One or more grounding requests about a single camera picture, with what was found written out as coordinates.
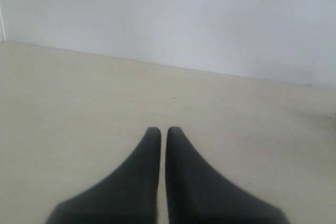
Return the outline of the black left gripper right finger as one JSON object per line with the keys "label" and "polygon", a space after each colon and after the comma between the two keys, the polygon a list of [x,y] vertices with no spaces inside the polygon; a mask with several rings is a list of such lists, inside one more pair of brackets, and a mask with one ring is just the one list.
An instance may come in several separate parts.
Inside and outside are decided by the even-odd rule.
{"label": "black left gripper right finger", "polygon": [[167,131],[165,184],[170,223],[286,223],[281,209],[211,167],[176,126]]}

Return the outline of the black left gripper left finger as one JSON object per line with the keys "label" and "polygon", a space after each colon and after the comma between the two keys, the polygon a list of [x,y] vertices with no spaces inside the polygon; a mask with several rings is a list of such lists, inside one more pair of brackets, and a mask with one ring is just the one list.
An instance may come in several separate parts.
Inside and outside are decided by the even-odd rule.
{"label": "black left gripper left finger", "polygon": [[59,203],[46,223],[156,223],[160,160],[161,132],[149,127],[114,172]]}

